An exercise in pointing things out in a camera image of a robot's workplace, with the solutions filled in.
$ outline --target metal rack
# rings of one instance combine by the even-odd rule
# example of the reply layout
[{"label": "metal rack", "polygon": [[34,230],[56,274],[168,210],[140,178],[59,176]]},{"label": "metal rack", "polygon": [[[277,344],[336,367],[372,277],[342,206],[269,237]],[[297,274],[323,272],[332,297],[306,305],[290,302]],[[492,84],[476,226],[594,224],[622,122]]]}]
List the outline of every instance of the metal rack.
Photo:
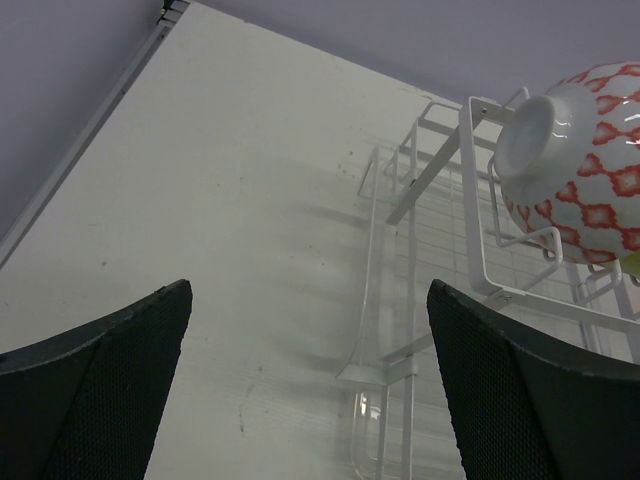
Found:
[{"label": "metal rack", "polygon": [[[359,336],[338,375],[359,387],[351,448],[362,478],[464,478],[430,348],[433,278],[565,341],[640,363],[628,293],[638,282],[617,261],[565,262],[557,229],[522,235],[499,200],[495,140],[523,98],[526,88],[503,105],[431,101],[393,152],[371,154],[359,190],[370,217]],[[540,235],[552,236],[557,254],[532,242]]]}]

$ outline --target dish rack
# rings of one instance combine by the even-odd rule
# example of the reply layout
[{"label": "dish rack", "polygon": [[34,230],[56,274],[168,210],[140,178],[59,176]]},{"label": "dish rack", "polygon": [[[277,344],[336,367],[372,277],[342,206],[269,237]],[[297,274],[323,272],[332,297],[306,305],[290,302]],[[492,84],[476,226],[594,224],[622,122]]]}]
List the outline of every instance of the dish rack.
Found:
[{"label": "dish rack", "polygon": [[[462,479],[430,334],[426,294],[439,278],[485,305],[580,347],[640,363],[640,317],[619,262],[564,261],[554,228],[522,235],[502,204],[493,151],[503,105],[431,101],[393,151],[374,148],[359,334],[338,378],[357,385],[351,455],[361,478]],[[551,234],[557,254],[533,242]]]}]

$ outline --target white table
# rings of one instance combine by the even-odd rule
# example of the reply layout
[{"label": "white table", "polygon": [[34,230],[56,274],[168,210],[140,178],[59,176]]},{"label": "white table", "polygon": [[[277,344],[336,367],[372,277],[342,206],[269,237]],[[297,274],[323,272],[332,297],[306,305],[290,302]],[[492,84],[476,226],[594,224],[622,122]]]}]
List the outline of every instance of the white table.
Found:
[{"label": "white table", "polygon": [[0,272],[0,351],[178,278],[194,309],[152,479],[352,478],[357,182],[424,92],[189,8]]}]

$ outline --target red and white bowl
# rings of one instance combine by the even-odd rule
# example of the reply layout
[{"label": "red and white bowl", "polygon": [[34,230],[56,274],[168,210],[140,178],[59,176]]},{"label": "red and white bowl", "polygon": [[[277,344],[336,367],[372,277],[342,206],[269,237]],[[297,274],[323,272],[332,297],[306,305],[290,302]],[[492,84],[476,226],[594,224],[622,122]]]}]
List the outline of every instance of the red and white bowl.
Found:
[{"label": "red and white bowl", "polygon": [[640,62],[593,67],[524,102],[500,134],[495,168],[516,225],[557,227],[567,260],[640,250]]}]

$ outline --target black object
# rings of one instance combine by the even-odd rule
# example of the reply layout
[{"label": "black object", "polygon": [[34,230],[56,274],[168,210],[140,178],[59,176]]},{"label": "black object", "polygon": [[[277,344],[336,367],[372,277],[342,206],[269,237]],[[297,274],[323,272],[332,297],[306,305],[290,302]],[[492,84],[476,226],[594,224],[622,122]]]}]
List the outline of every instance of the black object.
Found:
[{"label": "black object", "polygon": [[435,280],[429,322],[469,480],[640,479],[640,366]]},{"label": "black object", "polygon": [[178,281],[0,357],[0,478],[142,479],[191,314]]}]

